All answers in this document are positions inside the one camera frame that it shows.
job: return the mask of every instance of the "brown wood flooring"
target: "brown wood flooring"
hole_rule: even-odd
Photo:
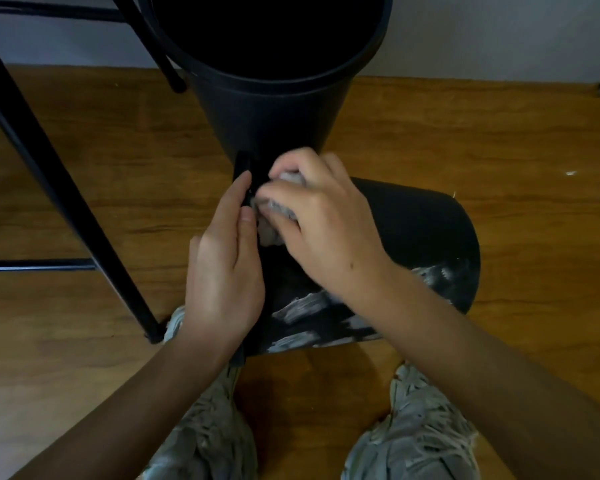
[[[184,299],[187,243],[232,172],[194,95],[172,94],[152,70],[11,71],[167,316]],[[327,149],[354,176],[455,194],[482,246],[471,319],[600,401],[593,86],[360,78]],[[0,258],[85,255],[0,131]],[[0,479],[155,350],[100,273],[0,274]],[[357,437],[386,414],[399,361],[382,341],[249,360],[237,398],[262,478],[338,478]],[[483,478],[510,477],[483,440],[477,455]]]

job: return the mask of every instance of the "person's right arm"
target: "person's right arm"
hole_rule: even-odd
[[[600,478],[600,405],[481,330],[382,247],[365,197],[334,154],[288,152],[270,177],[300,171],[308,187],[263,185],[257,197],[304,271],[427,375],[519,478]]]

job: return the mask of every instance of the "skin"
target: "skin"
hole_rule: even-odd
[[[518,478],[600,478],[600,406],[478,328],[384,252],[365,197],[336,155],[285,153],[269,176],[300,171],[257,197],[304,271],[413,362],[473,421]],[[133,479],[215,379],[264,302],[255,217],[240,208],[250,183],[227,190],[193,238],[186,317],[177,337],[85,419],[13,478]]]

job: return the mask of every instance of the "shoe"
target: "shoe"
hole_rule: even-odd
[[[176,335],[184,314],[184,306],[173,313],[165,342]],[[239,374],[240,368],[224,368],[153,455],[143,480],[257,479],[253,434],[233,402]]]
[[[413,365],[390,389],[391,413],[353,446],[341,480],[477,480],[477,432]]]

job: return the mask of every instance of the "white wall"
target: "white wall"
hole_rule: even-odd
[[[114,7],[111,0],[29,0]],[[7,63],[152,66],[120,23],[0,15]],[[600,80],[600,0],[394,0],[368,75]]]

